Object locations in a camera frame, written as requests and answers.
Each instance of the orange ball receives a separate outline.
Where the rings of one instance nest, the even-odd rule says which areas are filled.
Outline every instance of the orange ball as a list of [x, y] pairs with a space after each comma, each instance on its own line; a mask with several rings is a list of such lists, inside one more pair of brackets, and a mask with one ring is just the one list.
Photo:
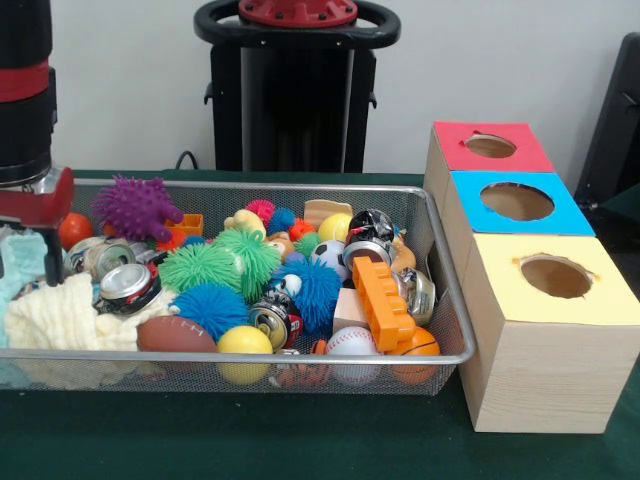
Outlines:
[[[398, 343], [387, 355], [440, 355], [440, 346], [433, 335], [418, 327], [411, 340]], [[435, 365], [394, 365], [391, 372], [401, 382], [417, 385], [431, 378], [437, 368]]]
[[313, 228], [313, 225], [305, 222], [300, 218], [296, 218], [296, 224], [289, 229], [289, 237], [292, 242], [297, 242], [302, 237], [304, 237], [307, 233], [315, 232], [316, 229]]
[[58, 236], [62, 248], [69, 251], [76, 243], [93, 236], [93, 225], [84, 215], [70, 213], [58, 227]]

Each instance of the wooden block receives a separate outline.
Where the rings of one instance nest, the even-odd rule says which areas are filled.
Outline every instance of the wooden block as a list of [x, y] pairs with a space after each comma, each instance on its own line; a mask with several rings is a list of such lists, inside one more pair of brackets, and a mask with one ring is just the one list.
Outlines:
[[475, 234], [464, 278], [475, 429], [603, 432], [640, 353], [640, 304], [600, 242]]
[[331, 200], [308, 200], [304, 202], [304, 221], [317, 230], [325, 218], [336, 213], [346, 213], [353, 217], [353, 207], [348, 203]]
[[369, 329], [369, 323], [360, 303], [358, 292], [353, 288], [340, 289], [338, 304], [333, 314], [333, 333], [345, 327]]

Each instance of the red ball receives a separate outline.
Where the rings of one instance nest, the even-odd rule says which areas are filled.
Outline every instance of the red ball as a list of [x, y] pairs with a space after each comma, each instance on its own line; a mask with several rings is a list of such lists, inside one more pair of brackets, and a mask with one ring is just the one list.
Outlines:
[[62, 248], [69, 251], [76, 244], [93, 235], [93, 225], [84, 215], [70, 213], [58, 227]]
[[138, 326], [143, 352], [215, 352], [216, 344], [197, 323], [186, 318], [153, 317]]

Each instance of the orange plastic toy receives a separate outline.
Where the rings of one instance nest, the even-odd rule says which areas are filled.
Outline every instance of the orange plastic toy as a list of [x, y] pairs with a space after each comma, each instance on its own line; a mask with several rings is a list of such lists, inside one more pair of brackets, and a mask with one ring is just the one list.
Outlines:
[[407, 313], [407, 302], [398, 296], [398, 287], [386, 263], [374, 263], [369, 257], [354, 258], [353, 283], [379, 352], [393, 350], [399, 342], [411, 340], [416, 322]]
[[185, 213], [180, 223], [173, 223], [167, 220], [164, 226], [167, 227], [171, 233], [179, 230], [187, 237], [201, 237], [204, 231], [204, 215], [199, 213]]

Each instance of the green spiky ball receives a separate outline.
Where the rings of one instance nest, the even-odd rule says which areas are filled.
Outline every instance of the green spiky ball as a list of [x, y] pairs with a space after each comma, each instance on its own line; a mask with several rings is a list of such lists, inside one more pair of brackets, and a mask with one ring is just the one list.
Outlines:
[[296, 252], [300, 252], [307, 260], [313, 253], [313, 249], [320, 244], [320, 235], [315, 232], [307, 233], [300, 240], [293, 244]]
[[264, 243], [260, 232], [225, 230], [213, 244], [214, 250], [233, 252], [242, 260], [240, 290], [247, 302], [253, 303], [271, 274], [280, 266], [280, 253]]
[[188, 245], [170, 253], [158, 266], [162, 284], [176, 293], [208, 283], [228, 285], [240, 291], [241, 278], [235, 256], [213, 245]]

